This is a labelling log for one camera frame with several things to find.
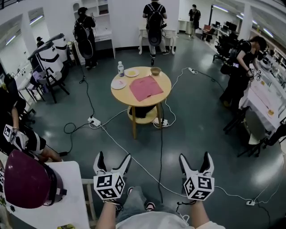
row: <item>ceiling light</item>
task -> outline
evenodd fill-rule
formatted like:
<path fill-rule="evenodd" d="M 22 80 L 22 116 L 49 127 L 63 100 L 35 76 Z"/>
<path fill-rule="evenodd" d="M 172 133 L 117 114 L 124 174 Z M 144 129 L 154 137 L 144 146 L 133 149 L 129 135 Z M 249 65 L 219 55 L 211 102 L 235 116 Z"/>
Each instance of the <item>ceiling light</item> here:
<path fill-rule="evenodd" d="M 218 8 L 218 9 L 228 13 L 228 10 L 226 10 L 224 8 L 221 8 L 221 7 L 217 6 L 217 5 L 213 5 L 213 7 Z"/>
<path fill-rule="evenodd" d="M 33 20 L 33 21 L 30 23 L 30 25 L 33 24 L 33 23 L 35 23 L 37 20 L 41 19 L 42 17 L 43 17 L 43 15 L 37 17 L 35 20 Z"/>
<path fill-rule="evenodd" d="M 7 43 L 6 45 L 8 45 L 16 36 L 12 37 Z"/>
<path fill-rule="evenodd" d="M 268 36 L 270 36 L 270 37 L 272 37 L 272 38 L 274 37 L 274 36 L 272 35 L 272 33 L 270 33 L 267 29 L 263 29 L 263 30 L 264 30 L 264 32 L 267 33 Z"/>
<path fill-rule="evenodd" d="M 241 17 L 241 16 L 239 16 L 239 15 L 237 15 L 237 17 L 240 18 L 241 20 L 243 20 L 243 17 Z"/>

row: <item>brown bowl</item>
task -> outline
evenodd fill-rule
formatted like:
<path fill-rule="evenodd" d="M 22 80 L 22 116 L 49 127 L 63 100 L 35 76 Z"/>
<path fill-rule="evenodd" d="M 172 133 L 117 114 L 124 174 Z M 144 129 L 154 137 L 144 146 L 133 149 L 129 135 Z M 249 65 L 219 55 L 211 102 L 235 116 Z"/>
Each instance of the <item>brown bowl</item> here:
<path fill-rule="evenodd" d="M 153 67 L 153 68 L 151 68 L 151 73 L 152 73 L 152 75 L 153 76 L 158 76 L 158 75 L 160 75 L 160 72 L 161 72 L 162 70 L 160 69 L 160 68 L 158 68 L 158 67 Z"/>

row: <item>water bottle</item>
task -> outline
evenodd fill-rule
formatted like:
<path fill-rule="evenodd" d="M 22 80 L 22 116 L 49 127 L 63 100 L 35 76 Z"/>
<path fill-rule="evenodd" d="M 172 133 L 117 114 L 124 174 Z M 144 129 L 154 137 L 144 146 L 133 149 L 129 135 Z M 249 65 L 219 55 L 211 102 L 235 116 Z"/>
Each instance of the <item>water bottle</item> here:
<path fill-rule="evenodd" d="M 120 77 L 125 76 L 125 74 L 124 74 L 124 67 L 123 67 L 121 61 L 118 62 L 118 74 L 119 74 Z"/>

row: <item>white shirt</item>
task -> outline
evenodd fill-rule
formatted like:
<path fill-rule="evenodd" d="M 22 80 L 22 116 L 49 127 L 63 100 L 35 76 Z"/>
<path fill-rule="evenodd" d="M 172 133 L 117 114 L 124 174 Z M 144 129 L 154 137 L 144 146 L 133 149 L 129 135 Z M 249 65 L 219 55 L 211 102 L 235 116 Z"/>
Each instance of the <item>white shirt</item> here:
<path fill-rule="evenodd" d="M 132 216 L 116 225 L 116 229 L 194 229 L 186 221 L 171 213 L 146 212 Z M 225 229 L 208 222 L 197 229 Z"/>

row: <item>pink cloth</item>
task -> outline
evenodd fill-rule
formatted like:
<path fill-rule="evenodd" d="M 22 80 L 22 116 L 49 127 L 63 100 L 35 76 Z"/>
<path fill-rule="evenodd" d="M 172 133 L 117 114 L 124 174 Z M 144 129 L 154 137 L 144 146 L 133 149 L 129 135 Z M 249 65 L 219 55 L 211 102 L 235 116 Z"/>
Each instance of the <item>pink cloth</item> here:
<path fill-rule="evenodd" d="M 147 76 L 134 80 L 130 84 L 130 90 L 134 94 L 135 98 L 140 102 L 151 95 L 157 95 L 163 93 L 156 80 L 152 76 Z"/>

